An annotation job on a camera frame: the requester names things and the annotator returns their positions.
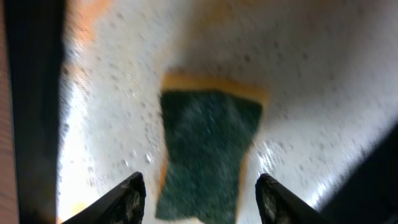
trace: scrubbing side of sponge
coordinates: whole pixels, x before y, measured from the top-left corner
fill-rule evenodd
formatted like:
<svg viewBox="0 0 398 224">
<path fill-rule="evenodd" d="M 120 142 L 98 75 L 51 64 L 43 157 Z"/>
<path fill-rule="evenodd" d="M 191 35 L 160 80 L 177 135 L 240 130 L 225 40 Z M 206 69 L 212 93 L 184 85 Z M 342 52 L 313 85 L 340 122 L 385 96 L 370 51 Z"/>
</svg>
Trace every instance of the scrubbing side of sponge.
<svg viewBox="0 0 398 224">
<path fill-rule="evenodd" d="M 266 95 L 236 82 L 168 75 L 162 118 L 168 152 L 156 217 L 234 223 L 239 173 Z"/>
</svg>

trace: wet surface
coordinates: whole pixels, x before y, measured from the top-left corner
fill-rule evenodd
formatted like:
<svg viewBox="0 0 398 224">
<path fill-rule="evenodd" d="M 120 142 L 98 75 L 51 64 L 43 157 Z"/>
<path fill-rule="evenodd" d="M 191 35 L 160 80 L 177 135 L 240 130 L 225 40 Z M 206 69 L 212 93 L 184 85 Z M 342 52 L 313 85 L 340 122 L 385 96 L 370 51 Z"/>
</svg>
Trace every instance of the wet surface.
<svg viewBox="0 0 398 224">
<path fill-rule="evenodd" d="M 144 223 L 161 223 L 154 218 L 164 160 L 159 88 L 171 70 L 270 93 L 239 223 L 260 223 L 254 184 L 264 172 L 322 208 L 397 119 L 397 8 L 393 0 L 70 1 L 59 218 L 140 171 Z"/>
</svg>

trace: water droplet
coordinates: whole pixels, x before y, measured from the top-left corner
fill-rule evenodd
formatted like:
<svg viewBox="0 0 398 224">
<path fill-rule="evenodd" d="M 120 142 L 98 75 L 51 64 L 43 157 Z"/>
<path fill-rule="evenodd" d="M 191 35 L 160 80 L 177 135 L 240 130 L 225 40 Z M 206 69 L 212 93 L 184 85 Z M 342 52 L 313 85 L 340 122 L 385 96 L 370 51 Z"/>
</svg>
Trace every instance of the water droplet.
<svg viewBox="0 0 398 224">
<path fill-rule="evenodd" d="M 213 123 L 215 123 L 215 122 L 214 122 L 214 119 L 213 119 L 213 117 L 212 117 L 213 114 L 211 113 L 211 110 L 209 110 L 209 113 L 210 113 L 210 119 L 211 119 L 211 121 L 212 121 Z"/>
<path fill-rule="evenodd" d="M 152 131 L 146 128 L 146 133 L 145 138 L 147 139 L 147 142 L 149 143 L 149 146 L 152 150 L 159 151 L 157 139 L 155 138 L 154 134 Z"/>
<path fill-rule="evenodd" d="M 132 152 L 129 153 L 129 156 L 130 156 L 131 158 L 134 158 L 134 157 L 137 156 L 137 153 L 136 153 L 135 151 L 132 151 Z"/>
<path fill-rule="evenodd" d="M 112 180 L 112 181 L 114 181 L 114 180 L 115 180 L 114 174 L 111 174 L 111 175 L 109 176 L 109 179 Z"/>
<path fill-rule="evenodd" d="M 145 155 L 145 162 L 147 164 L 153 164 L 154 163 L 154 158 L 152 157 L 151 154 L 146 154 Z"/>
<path fill-rule="evenodd" d="M 279 153 L 282 150 L 280 144 L 273 140 L 263 141 L 259 146 L 259 174 L 268 173 L 273 174 L 275 168 L 279 164 L 283 164 L 282 158 Z"/>
<path fill-rule="evenodd" d="M 92 178 L 90 178 L 89 184 L 90 184 L 91 187 L 94 187 L 94 185 L 95 185 L 95 180 L 93 180 Z"/>
<path fill-rule="evenodd" d="M 146 37 L 145 37 L 144 34 L 139 34 L 139 37 L 140 37 L 142 40 L 146 40 Z"/>
<path fill-rule="evenodd" d="M 123 20 L 124 18 L 123 18 L 123 15 L 120 13 L 120 12 L 118 12 L 117 14 L 117 17 L 120 19 L 120 20 Z"/>
<path fill-rule="evenodd" d="M 69 131 L 69 124 L 63 124 L 63 130 L 65 132 Z"/>
</svg>

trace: sponge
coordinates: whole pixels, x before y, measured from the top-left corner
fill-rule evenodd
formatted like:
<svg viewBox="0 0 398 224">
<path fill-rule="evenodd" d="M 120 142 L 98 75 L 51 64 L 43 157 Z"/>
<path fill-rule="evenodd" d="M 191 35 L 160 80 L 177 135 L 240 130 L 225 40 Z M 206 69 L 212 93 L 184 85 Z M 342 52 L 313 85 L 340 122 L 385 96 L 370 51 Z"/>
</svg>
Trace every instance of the sponge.
<svg viewBox="0 0 398 224">
<path fill-rule="evenodd" d="M 167 161 L 156 218 L 236 222 L 241 173 L 265 102 L 263 90 L 234 81 L 165 76 L 160 104 Z"/>
</svg>

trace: wooden edge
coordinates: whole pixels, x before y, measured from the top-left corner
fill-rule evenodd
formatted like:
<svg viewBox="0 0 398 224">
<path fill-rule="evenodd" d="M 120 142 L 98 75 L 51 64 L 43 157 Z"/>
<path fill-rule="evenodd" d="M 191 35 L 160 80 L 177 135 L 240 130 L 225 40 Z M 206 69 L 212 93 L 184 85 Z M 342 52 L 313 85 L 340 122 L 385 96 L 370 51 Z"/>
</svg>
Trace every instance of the wooden edge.
<svg viewBox="0 0 398 224">
<path fill-rule="evenodd" d="M 0 0 L 0 220 L 18 223 L 4 3 Z"/>
</svg>

